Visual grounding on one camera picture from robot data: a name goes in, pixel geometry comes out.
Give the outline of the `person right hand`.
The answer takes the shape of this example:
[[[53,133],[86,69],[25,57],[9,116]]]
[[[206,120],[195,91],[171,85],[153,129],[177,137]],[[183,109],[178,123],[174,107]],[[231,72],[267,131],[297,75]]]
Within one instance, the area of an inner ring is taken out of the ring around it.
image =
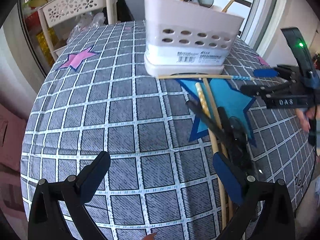
[[[317,114],[315,113],[315,107],[304,109],[304,108],[297,108],[295,109],[295,114],[298,118],[301,128],[308,132],[310,131],[310,124],[309,121],[313,120]]]

